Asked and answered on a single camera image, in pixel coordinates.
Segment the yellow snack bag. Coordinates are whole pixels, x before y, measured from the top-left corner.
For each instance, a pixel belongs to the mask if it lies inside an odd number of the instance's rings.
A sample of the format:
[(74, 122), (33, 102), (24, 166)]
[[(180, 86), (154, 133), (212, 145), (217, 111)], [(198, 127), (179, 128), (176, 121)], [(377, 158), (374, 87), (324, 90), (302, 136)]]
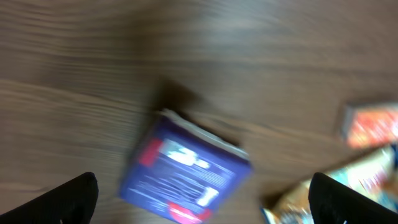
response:
[[(397, 200), (384, 186), (397, 174), (397, 146), (382, 147), (339, 169), (326, 172), (333, 180), (351, 188), (393, 212)], [(283, 193), (271, 208), (261, 208), (266, 223), (313, 223), (308, 202), (311, 179), (299, 182)]]

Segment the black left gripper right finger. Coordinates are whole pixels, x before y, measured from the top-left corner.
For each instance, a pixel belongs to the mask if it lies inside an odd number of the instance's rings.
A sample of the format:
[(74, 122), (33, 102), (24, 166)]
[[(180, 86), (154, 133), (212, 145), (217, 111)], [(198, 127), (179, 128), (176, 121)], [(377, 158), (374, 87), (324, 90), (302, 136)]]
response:
[(317, 172), (308, 201), (314, 224), (397, 224), (397, 214)]

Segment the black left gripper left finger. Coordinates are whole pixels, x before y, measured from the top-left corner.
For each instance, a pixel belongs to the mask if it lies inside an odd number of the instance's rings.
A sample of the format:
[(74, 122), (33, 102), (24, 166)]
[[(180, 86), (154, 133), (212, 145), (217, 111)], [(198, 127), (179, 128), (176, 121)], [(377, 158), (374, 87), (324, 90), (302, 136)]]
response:
[(96, 176), (85, 172), (47, 193), (1, 215), (4, 224), (89, 224), (99, 189)]

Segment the small orange box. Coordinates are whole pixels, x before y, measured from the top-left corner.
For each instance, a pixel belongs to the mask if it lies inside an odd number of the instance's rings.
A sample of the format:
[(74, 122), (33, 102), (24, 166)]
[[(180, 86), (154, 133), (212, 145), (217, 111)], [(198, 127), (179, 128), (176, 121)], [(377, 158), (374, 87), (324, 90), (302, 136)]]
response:
[(397, 102), (356, 103), (344, 107), (341, 138), (353, 149), (397, 142)]

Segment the red purple Carefree pack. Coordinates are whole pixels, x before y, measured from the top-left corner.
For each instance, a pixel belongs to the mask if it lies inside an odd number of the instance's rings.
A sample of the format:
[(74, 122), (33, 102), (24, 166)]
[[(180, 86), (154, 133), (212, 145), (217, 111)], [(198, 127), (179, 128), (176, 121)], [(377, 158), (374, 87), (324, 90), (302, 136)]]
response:
[(244, 150), (168, 109), (137, 152), (120, 197), (176, 223), (205, 223), (252, 171)]

